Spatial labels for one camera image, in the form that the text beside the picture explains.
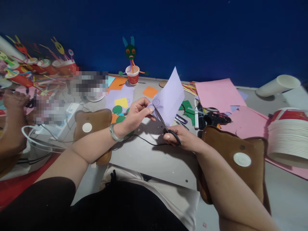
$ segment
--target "orange paper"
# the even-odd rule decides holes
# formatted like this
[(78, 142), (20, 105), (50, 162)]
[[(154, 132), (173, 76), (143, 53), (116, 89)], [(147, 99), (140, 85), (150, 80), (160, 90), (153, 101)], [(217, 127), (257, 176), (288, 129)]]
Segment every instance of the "orange paper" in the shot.
[(115, 80), (109, 86), (108, 93), (110, 92), (110, 90), (121, 90), (126, 80), (127, 78), (124, 77), (116, 77)]
[(119, 116), (116, 115), (116, 114), (112, 114), (112, 120), (111, 120), (111, 123), (115, 123), (116, 122), (116, 119), (118, 118)]
[(148, 86), (143, 92), (143, 94), (149, 98), (154, 98), (157, 93), (158, 90), (150, 86)]

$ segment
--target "paper rabbit ears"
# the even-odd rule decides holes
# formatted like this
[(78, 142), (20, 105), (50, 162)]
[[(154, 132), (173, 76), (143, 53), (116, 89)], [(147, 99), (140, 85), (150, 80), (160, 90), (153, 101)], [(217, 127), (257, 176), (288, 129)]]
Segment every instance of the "paper rabbit ears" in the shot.
[[(127, 41), (126, 41), (126, 39), (123, 37), (123, 43), (124, 43), (124, 46), (125, 47), (127, 47), (128, 46), (128, 43), (127, 43)], [(135, 46), (135, 38), (134, 38), (134, 36), (131, 36), (131, 44), (133, 45), (133, 46)]]

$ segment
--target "right hand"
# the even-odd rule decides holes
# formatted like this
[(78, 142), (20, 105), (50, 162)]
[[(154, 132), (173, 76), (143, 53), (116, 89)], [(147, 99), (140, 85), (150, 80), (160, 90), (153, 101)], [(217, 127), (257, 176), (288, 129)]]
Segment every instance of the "right hand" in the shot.
[(25, 95), (18, 91), (5, 90), (3, 95), (4, 106), (7, 110), (22, 109), (27, 105), (30, 95)]
[[(204, 146), (205, 142), (203, 142), (203, 140), (185, 129), (183, 126), (176, 125), (168, 127), (168, 129), (172, 130), (179, 137), (182, 143), (181, 147), (183, 149), (193, 152), (198, 152), (202, 150), (202, 147)], [(168, 144), (172, 144), (173, 146), (176, 146), (176, 144), (178, 143), (176, 138), (171, 133), (164, 134), (164, 140), (166, 140)]]

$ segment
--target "scissors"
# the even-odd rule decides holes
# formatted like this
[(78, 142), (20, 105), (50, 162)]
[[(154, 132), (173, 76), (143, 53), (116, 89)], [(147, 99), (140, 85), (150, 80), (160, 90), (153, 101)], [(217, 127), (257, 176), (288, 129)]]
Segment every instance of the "scissors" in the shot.
[(38, 90), (35, 89), (34, 91), (34, 96), (33, 98), (28, 102), (28, 104), (26, 105), (27, 108), (33, 108), (35, 106), (35, 100), (36, 100), (36, 94), (37, 94)]
[(176, 140), (177, 140), (177, 142), (178, 142), (176, 145), (179, 146), (179, 147), (182, 146), (182, 142), (181, 142), (180, 138), (179, 138), (172, 130), (168, 129), (168, 127), (167, 127), (167, 125), (165, 124), (163, 118), (161, 117), (159, 111), (157, 110), (157, 108), (156, 108), (155, 106), (154, 106), (154, 108), (155, 108), (155, 110), (156, 110), (156, 113), (157, 113), (157, 115), (158, 115), (160, 121), (163, 122), (163, 124), (164, 124), (165, 127), (166, 127), (166, 128), (164, 128), (164, 134), (166, 134), (166, 133), (171, 133), (171, 134), (176, 138)]

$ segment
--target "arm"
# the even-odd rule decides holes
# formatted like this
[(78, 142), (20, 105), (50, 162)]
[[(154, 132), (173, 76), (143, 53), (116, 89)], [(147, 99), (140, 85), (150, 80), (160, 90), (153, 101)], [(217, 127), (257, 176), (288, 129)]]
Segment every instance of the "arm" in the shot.
[[(153, 109), (147, 108), (149, 104), (150, 101), (147, 98), (141, 98), (132, 103), (125, 120), (114, 126), (114, 132), (118, 138), (123, 138), (135, 130), (144, 117), (155, 121), (155, 118), (150, 115)], [(75, 142), (72, 147), (66, 149), (37, 181), (62, 176), (71, 179), (75, 183), (77, 190), (88, 165), (115, 144), (116, 141), (112, 138), (109, 127), (91, 133)]]
[[(221, 230), (279, 230), (256, 195), (215, 149), (180, 125), (169, 129), (178, 135), (184, 149), (195, 152), (219, 214)], [(172, 145), (176, 143), (172, 134), (165, 134), (164, 139)]]
[(0, 137), (0, 159), (17, 155), (26, 148), (27, 139), (21, 132), (21, 128), (27, 125), (24, 106), (30, 96), (6, 90), (3, 95), (6, 107), (6, 122), (3, 134)]

